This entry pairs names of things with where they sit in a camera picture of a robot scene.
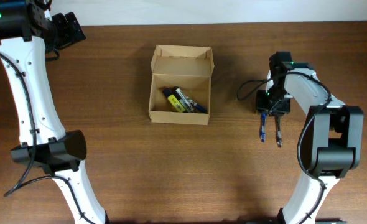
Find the black pen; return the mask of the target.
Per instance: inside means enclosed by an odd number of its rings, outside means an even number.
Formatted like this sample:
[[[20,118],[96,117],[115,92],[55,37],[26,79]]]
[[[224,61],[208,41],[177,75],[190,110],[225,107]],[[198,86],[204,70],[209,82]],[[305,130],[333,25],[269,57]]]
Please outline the black pen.
[[[278,147],[282,147],[282,136],[281,136],[281,119],[279,116],[275,117],[276,123],[276,142]]]

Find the blue pen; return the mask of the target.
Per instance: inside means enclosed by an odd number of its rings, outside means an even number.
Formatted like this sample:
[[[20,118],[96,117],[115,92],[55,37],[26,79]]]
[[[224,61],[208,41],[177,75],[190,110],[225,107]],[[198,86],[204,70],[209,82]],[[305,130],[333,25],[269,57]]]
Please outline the blue pen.
[[[260,137],[261,142],[265,142],[266,140],[266,132],[265,132],[266,117],[267,117],[266,113],[261,114],[261,127],[259,131],[259,137]]]

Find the blue whiteboard marker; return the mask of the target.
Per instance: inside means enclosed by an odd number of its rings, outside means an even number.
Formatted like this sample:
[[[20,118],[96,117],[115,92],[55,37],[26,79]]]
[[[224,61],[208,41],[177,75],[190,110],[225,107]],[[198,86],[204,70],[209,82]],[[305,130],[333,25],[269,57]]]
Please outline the blue whiteboard marker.
[[[190,97],[185,95],[180,88],[175,88],[176,94],[178,94],[179,98],[183,100],[183,105],[189,109],[189,112],[196,113],[199,111],[200,113],[207,114],[207,110],[200,104],[193,101]]]

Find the black whiteboard marker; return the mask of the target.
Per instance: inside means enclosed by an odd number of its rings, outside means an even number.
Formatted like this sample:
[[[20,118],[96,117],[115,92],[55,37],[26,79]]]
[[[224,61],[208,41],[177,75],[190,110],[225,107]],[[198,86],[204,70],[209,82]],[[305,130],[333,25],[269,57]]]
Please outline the black whiteboard marker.
[[[179,102],[183,105],[183,107],[188,113],[195,113],[194,107],[192,106],[188,98],[184,95],[184,93],[179,87],[177,86],[173,87],[172,93],[179,100]]]

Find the cardboard box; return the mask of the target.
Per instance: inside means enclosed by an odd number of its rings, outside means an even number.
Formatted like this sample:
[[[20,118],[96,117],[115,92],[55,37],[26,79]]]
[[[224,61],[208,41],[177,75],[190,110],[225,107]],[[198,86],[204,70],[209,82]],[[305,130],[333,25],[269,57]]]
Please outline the cardboard box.
[[[214,70],[210,47],[157,45],[151,61],[149,117],[153,123],[207,125],[210,119],[211,78]],[[162,90],[179,87],[207,114],[177,112]]]

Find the yellow highlighter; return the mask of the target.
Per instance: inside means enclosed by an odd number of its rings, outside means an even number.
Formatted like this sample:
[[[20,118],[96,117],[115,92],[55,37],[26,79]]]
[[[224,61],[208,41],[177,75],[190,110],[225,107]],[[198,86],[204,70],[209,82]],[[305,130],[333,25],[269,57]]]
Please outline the yellow highlighter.
[[[162,90],[163,94],[167,98],[167,100],[170,102],[170,104],[173,106],[173,108],[179,112],[184,113],[186,112],[186,109],[183,107],[183,105],[180,103],[180,101],[175,97],[175,95],[171,92],[169,88],[164,88]]]

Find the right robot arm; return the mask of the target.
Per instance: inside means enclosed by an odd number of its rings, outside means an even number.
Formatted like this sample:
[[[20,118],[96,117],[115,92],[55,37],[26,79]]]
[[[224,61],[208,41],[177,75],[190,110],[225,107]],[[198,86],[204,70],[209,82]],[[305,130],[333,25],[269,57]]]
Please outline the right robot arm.
[[[317,213],[329,191],[360,163],[364,113],[338,100],[318,79],[313,66],[295,62],[290,52],[269,57],[267,77],[257,81],[259,137],[266,139],[266,119],[273,117],[276,142],[282,145],[281,117],[295,100],[306,115],[297,143],[299,180],[289,202],[270,223],[318,223]]]

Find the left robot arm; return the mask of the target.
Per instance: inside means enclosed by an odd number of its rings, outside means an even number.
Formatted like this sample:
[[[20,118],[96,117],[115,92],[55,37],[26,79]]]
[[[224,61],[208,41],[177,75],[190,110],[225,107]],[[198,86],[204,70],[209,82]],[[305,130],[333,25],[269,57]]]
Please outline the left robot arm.
[[[50,14],[50,1],[0,1],[0,59],[19,119],[14,162],[39,167],[62,191],[76,223],[108,223],[86,173],[86,141],[63,127],[50,91],[47,62],[85,35],[74,13]]]

